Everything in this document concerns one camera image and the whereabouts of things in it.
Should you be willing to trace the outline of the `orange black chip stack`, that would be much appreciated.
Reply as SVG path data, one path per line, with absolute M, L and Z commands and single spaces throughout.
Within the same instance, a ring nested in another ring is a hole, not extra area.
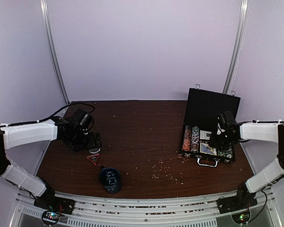
M 184 129 L 184 136 L 183 136 L 183 143 L 182 143 L 183 151 L 190 152 L 191 133 L 192 133 L 192 127 L 190 125 L 186 125 Z

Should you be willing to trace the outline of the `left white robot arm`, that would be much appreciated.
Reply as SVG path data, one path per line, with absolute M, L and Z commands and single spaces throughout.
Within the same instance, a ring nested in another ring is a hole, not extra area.
M 101 138 L 99 133 L 91 131 L 93 124 L 94 118 L 82 109 L 67 118 L 52 115 L 34 122 L 0 124 L 0 177 L 28 191 L 48 210 L 56 209 L 59 202 L 54 189 L 8 159 L 6 150 L 40 141 L 60 140 L 73 151 L 87 150 L 97 155 L 101 150 Z

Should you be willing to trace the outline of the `yellow blue card deck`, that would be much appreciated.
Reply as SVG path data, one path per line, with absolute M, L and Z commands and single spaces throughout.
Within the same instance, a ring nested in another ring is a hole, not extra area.
M 217 149 L 210 147 L 209 144 L 201 142 L 200 153 L 217 156 Z

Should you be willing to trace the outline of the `clear acrylic dealer button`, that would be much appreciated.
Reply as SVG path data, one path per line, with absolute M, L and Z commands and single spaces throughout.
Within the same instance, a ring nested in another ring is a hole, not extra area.
M 89 149 L 90 154 L 97 154 L 101 151 L 101 148 Z

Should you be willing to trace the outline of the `white card deck box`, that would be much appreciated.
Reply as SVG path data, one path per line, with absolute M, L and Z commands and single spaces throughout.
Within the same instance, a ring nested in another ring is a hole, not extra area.
M 200 139 L 201 140 L 209 140 L 210 139 L 210 136 L 211 136 L 211 132 L 210 131 L 203 131 L 203 130 L 200 130 Z

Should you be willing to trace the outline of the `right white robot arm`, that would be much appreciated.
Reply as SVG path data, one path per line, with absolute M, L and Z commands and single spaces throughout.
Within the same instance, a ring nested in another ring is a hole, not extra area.
M 235 196 L 217 201 L 219 207 L 227 210 L 231 207 L 244 209 L 252 204 L 258 191 L 284 178 L 284 121 L 238 123 L 232 113 L 226 111 L 218 115 L 217 123 L 217 129 L 212 132 L 209 141 L 213 148 L 222 150 L 230 144 L 247 140 L 271 142 L 278 148 L 276 158 L 258 174 L 241 183 Z

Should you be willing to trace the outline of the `black poker chip case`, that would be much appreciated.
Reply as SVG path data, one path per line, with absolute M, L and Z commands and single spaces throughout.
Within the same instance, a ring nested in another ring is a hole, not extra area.
M 188 92 L 188 99 L 184 116 L 183 135 L 186 125 L 190 125 L 192 128 L 194 126 L 197 126 L 199 128 L 199 131 L 203 130 L 213 132 L 217 129 L 218 115 L 222 112 L 230 111 L 232 112 L 232 115 L 236 117 L 239 105 L 240 97 L 207 90 L 201 90 L 197 88 L 190 88 Z M 181 144 L 181 150 L 178 152 L 178 155 L 184 156 L 186 158 L 195 158 L 197 159 L 198 165 L 207 167 L 209 167 L 210 165 L 202 164 L 200 161 L 213 161 L 215 162 L 213 167 L 217 167 L 218 163 L 233 163 L 236 161 L 235 146 L 229 146 L 229 148 L 232 147 L 233 149 L 234 158 L 228 159 L 225 157 L 219 157 L 218 155 L 213 156 L 200 153 L 201 142 L 209 144 L 209 140 L 201 140 L 199 138 L 199 150 L 197 153 L 193 153 L 191 151 L 183 151 Z

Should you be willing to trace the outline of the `triangular all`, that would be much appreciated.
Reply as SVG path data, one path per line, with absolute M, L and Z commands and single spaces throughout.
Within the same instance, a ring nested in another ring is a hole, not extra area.
M 97 165 L 98 158 L 99 158 L 99 153 L 87 156 L 87 160 L 89 160 L 94 165 Z

